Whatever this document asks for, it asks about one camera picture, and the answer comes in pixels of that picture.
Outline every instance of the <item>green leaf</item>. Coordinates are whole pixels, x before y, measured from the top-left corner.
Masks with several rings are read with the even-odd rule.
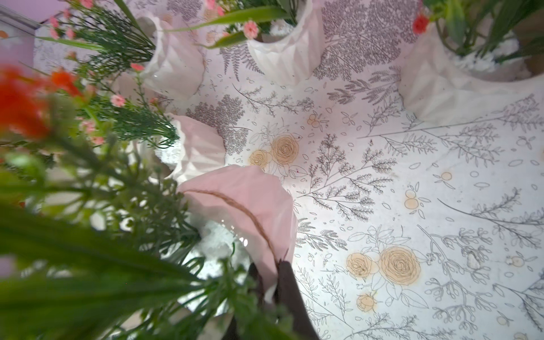
[[[460,0],[447,0],[446,7],[446,27],[448,35],[459,46],[463,45],[465,40],[465,13]]]
[[[269,22],[277,19],[287,19],[291,15],[285,12],[283,9],[276,6],[261,6],[255,8],[242,9],[234,12],[220,16],[217,19],[202,23],[200,25],[186,27],[186,28],[177,28],[166,30],[166,32],[185,32],[192,29],[201,28],[204,26],[210,25],[229,25],[233,23],[243,23],[249,20],[253,20],[257,23],[259,22]]]
[[[138,21],[136,20],[134,15],[132,15],[131,10],[129,10],[129,8],[125,4],[125,2],[123,0],[113,0],[113,1],[115,1],[115,3],[117,4],[117,6],[119,6],[121,11],[123,11],[123,13],[125,13],[127,18],[132,22],[132,25],[134,25],[134,27],[136,27],[144,35],[144,37],[149,40],[149,37],[147,35],[145,35],[144,30],[142,30],[140,25],[138,25]]]
[[[0,329],[12,335],[111,326],[141,308],[158,307],[200,290],[177,279],[130,281],[120,275],[0,281]]]
[[[245,37],[244,32],[237,32],[237,33],[229,34],[228,36],[219,39],[218,41],[215,42],[215,44],[211,46],[206,46],[206,45],[201,45],[201,46],[211,50],[213,48],[229,47],[232,45],[237,45],[246,40],[247,38]]]
[[[185,267],[161,261],[100,232],[33,215],[0,204],[0,251],[52,264],[68,264],[96,273],[119,271],[147,277],[199,281]]]
[[[90,44],[88,42],[79,42],[79,41],[73,41],[73,40],[68,40],[68,39],[53,39],[53,38],[50,38],[49,36],[36,36],[35,38],[36,39],[41,39],[41,40],[59,42],[61,44],[69,45],[69,46],[73,46],[73,47],[86,48],[88,50],[93,50],[93,51],[99,51],[99,52],[106,51],[106,49],[104,47],[102,47],[100,45],[97,45],[97,44]]]

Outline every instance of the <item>faceted ceramic vase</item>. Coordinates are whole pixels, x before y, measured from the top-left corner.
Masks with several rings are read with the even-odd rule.
[[[270,43],[248,40],[255,63],[267,79],[278,85],[297,85],[310,78],[321,63],[325,34],[321,8],[316,1],[306,0],[298,24],[285,38]]]
[[[542,74],[514,82],[490,82],[470,76],[449,60],[430,24],[401,70],[399,93],[404,107],[420,120],[437,125],[470,122],[535,93],[541,96]]]
[[[298,225],[293,198],[278,177],[256,165],[230,165],[183,182],[178,191],[188,199],[189,211],[233,230],[264,290],[275,287],[276,263],[293,260]]]
[[[138,19],[143,31],[156,35],[153,58],[141,72],[144,85],[169,98],[188,99],[204,77],[204,58],[186,32],[165,32],[172,26],[150,13]]]

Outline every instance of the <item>small pink flower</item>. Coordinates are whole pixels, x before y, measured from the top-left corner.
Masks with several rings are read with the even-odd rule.
[[[121,97],[120,95],[113,95],[109,100],[112,102],[112,105],[115,107],[125,106],[125,99]]]
[[[49,33],[51,34],[51,37],[55,40],[59,39],[59,34],[57,33],[57,30],[54,27],[51,27],[49,29]]]
[[[51,26],[53,26],[54,28],[59,27],[59,21],[54,16],[49,18],[49,22],[51,23]]]
[[[92,0],[81,0],[81,4],[87,9],[91,9],[93,5]]]
[[[248,39],[255,39],[259,35],[259,27],[255,21],[248,21],[244,24],[244,35]]]
[[[74,33],[74,31],[69,28],[66,30],[66,36],[68,37],[68,39],[73,40],[73,38],[76,37],[76,33]]]
[[[94,136],[94,137],[91,137],[91,141],[93,142],[94,145],[102,145],[104,144],[104,137]]]
[[[95,122],[92,120],[84,120],[81,122],[79,128],[83,130],[85,133],[91,133],[93,131],[96,131],[96,125]]]
[[[214,9],[215,8],[215,0],[206,0],[206,8],[207,9]]]
[[[131,63],[131,67],[136,72],[141,72],[145,69],[145,67],[141,66],[140,64]]]

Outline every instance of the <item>pink wall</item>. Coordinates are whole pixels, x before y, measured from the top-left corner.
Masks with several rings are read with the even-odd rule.
[[[49,19],[68,5],[58,0],[1,0],[2,5],[36,22]]]

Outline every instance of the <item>artificial flower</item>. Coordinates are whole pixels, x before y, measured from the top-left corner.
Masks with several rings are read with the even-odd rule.
[[[215,8],[215,0],[206,0],[206,8],[207,9],[214,9]]]
[[[71,96],[80,96],[81,92],[74,85],[75,81],[76,76],[66,72],[64,69],[59,69],[58,71],[51,73],[51,83],[53,83],[56,88],[65,90]]]
[[[51,23],[51,26],[53,26],[54,28],[59,27],[59,21],[54,16],[49,18],[49,22]]]
[[[37,139],[49,134],[40,117],[42,104],[35,98],[36,83],[15,67],[0,69],[0,131],[10,129]]]
[[[255,39],[259,34],[259,27],[255,21],[248,21],[244,24],[244,35],[248,39]]]
[[[140,64],[131,63],[131,67],[136,72],[141,72],[145,69],[145,67],[141,66]]]
[[[74,31],[69,28],[66,30],[66,36],[68,37],[68,39],[73,40],[73,38],[76,37],[76,33],[74,33]]]
[[[51,34],[51,37],[55,40],[59,39],[59,34],[57,33],[57,30],[54,27],[51,27],[49,29],[49,33]]]
[[[412,31],[416,34],[423,34],[427,30],[429,18],[423,14],[419,14],[413,22]]]
[[[125,99],[121,97],[120,95],[113,95],[109,100],[112,102],[112,105],[115,107],[125,106]]]
[[[87,9],[91,9],[93,6],[92,0],[81,0],[81,5]]]

